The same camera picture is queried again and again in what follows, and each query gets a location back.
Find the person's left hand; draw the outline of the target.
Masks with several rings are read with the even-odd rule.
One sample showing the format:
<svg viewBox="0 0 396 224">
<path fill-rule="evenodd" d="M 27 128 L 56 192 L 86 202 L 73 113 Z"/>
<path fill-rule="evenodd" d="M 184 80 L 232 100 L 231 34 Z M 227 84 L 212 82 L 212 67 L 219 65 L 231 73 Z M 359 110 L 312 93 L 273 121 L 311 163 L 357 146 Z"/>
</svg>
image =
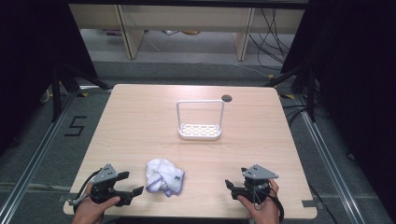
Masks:
<svg viewBox="0 0 396 224">
<path fill-rule="evenodd" d="M 101 224 L 104 212 L 119 201 L 120 197 L 113 197 L 104 203 L 95 203 L 86 197 L 79 204 L 71 224 Z"/>
</svg>

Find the black metal stand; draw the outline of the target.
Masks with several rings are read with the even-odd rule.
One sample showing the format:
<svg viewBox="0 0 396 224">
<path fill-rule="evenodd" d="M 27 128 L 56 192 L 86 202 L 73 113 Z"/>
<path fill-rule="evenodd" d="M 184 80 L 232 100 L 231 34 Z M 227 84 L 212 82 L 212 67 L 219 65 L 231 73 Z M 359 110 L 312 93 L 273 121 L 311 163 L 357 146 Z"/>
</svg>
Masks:
<svg viewBox="0 0 396 224">
<path fill-rule="evenodd" d="M 62 112 L 63 105 L 61 102 L 61 86 L 64 86 L 67 93 L 81 93 L 82 88 L 78 85 L 76 77 L 82 77 L 83 79 L 91 82 L 100 89 L 112 89 L 110 85 L 101 81 L 98 77 L 90 75 L 89 73 L 82 71 L 74 65 L 67 63 L 57 64 L 54 67 L 51 75 L 53 101 L 53 115 L 51 120 L 52 122 L 59 118 Z"/>
<path fill-rule="evenodd" d="M 302 93 L 307 90 L 307 113 L 312 122 L 315 122 L 314 115 L 314 98 L 315 98 L 315 74 L 313 69 L 307 64 L 302 63 L 295 68 L 290 69 L 288 72 L 282 74 L 280 77 L 265 84 L 265 87 L 274 87 L 277 84 L 294 77 L 294 81 L 290 87 L 293 93 Z"/>
</svg>

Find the aluminium floor rail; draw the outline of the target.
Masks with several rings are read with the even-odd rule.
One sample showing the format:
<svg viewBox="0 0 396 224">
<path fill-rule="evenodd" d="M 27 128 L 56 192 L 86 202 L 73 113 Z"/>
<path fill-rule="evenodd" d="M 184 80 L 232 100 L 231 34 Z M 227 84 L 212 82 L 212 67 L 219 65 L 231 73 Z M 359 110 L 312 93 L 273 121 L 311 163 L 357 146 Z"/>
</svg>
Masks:
<svg viewBox="0 0 396 224">
<path fill-rule="evenodd" d="M 57 118 L 52 121 L 46 130 L 45 135 L 41 139 L 39 145 L 35 149 L 35 153 L 32 155 L 31 159 L 25 166 L 21 176 L 18 181 L 13 185 L 7 199 L 0 207 L 0 224 L 8 224 L 13 218 L 21 200 L 28 189 L 31 180 L 33 179 L 35 173 L 37 172 L 41 162 L 44 160 L 49 148 L 52 143 L 56 133 L 61 126 L 64 115 L 73 103 L 77 95 L 75 93 L 68 93 L 64 101 L 61 103 L 61 112 Z"/>
<path fill-rule="evenodd" d="M 338 169 L 330 150 L 328 149 L 317 124 L 311 119 L 307 112 L 302 114 L 305 126 L 310 132 L 311 137 L 316 145 L 318 153 L 322 158 L 329 177 L 334 185 L 334 188 L 343 204 L 351 224 L 366 224 L 361 210 L 354 199 L 345 179 Z"/>
</svg>

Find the white cloth with purple edge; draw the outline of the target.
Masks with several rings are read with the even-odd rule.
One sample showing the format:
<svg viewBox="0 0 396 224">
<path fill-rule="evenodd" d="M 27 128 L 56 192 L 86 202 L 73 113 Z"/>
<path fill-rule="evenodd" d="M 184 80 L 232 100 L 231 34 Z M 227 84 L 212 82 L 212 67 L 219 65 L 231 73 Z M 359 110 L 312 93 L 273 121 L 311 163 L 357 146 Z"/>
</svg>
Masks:
<svg viewBox="0 0 396 224">
<path fill-rule="evenodd" d="M 164 158 L 153 159 L 146 165 L 148 192 L 162 191 L 166 197 L 179 195 L 185 172 Z"/>
</svg>

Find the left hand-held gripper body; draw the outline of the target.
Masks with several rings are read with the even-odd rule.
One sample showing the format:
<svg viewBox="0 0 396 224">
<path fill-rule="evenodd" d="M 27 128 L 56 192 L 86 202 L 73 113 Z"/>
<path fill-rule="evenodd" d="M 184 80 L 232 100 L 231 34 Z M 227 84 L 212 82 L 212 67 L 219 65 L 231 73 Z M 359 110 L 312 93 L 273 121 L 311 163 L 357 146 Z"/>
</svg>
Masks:
<svg viewBox="0 0 396 224">
<path fill-rule="evenodd" d="M 128 191 L 117 191 L 114 189 L 115 184 L 118 182 L 116 180 L 117 176 L 118 172 L 108 163 L 93 178 L 91 199 L 95 203 L 104 203 L 110 198 L 120 197 L 117 206 L 131 204 L 132 198 L 127 197 Z"/>
</svg>

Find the white rack with handle bar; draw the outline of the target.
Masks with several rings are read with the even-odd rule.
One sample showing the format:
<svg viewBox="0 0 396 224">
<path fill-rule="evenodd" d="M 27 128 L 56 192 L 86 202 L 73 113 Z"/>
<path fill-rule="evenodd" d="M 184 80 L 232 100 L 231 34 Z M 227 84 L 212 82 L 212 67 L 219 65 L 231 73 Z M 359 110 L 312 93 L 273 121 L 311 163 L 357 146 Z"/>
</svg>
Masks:
<svg viewBox="0 0 396 224">
<path fill-rule="evenodd" d="M 177 102 L 178 134 L 183 140 L 215 141 L 222 133 L 222 100 Z"/>
</svg>

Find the person's right hand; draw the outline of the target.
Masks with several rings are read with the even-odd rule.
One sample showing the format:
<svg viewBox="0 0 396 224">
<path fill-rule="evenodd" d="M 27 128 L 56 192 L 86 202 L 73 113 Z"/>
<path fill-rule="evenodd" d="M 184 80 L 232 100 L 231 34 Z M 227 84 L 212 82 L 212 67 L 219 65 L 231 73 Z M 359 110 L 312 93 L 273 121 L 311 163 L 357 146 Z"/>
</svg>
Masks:
<svg viewBox="0 0 396 224">
<path fill-rule="evenodd" d="M 258 208 L 245 197 L 237 197 L 237 200 L 247 209 L 247 218 L 253 219 L 255 224 L 280 224 L 278 207 L 274 202 L 279 186 L 273 179 L 269 180 L 269 185 L 272 190 Z"/>
</svg>

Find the beige wooden desk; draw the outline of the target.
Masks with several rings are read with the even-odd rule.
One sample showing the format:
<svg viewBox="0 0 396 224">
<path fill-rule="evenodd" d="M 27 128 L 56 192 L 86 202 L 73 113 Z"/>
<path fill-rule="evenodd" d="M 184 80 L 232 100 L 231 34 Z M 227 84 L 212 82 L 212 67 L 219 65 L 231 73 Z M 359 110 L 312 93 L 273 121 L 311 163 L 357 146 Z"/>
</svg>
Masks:
<svg viewBox="0 0 396 224">
<path fill-rule="evenodd" d="M 294 35 L 301 9 L 258 7 L 160 7 L 71 4 L 80 29 L 119 30 L 126 55 L 136 57 L 146 30 L 225 32 L 233 34 L 236 57 L 243 61 L 250 33 Z"/>
</svg>

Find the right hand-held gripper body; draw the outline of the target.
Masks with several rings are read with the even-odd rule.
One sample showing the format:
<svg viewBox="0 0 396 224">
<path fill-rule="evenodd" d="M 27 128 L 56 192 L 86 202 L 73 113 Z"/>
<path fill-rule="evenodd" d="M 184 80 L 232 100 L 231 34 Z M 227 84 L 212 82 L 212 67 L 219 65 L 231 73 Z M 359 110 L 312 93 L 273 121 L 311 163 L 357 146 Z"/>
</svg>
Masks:
<svg viewBox="0 0 396 224">
<path fill-rule="evenodd" d="M 251 203 L 256 204 L 261 204 L 270 193 L 272 187 L 269 180 L 278 178 L 278 174 L 269 171 L 259 164 L 254 164 L 248 169 L 242 168 L 242 175 L 245 178 L 245 197 Z"/>
</svg>

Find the dark curtain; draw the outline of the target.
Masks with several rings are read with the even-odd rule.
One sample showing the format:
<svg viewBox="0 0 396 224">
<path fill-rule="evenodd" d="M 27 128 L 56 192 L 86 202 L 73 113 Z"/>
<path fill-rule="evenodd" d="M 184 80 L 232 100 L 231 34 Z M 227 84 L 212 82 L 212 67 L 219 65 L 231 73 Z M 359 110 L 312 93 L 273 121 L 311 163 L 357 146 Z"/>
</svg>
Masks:
<svg viewBox="0 0 396 224">
<path fill-rule="evenodd" d="M 316 42 L 324 103 L 396 222 L 396 0 L 308 0 L 284 70 Z"/>
<path fill-rule="evenodd" d="M 0 0 L 0 156 L 57 71 L 96 78 L 68 0 Z"/>
</svg>

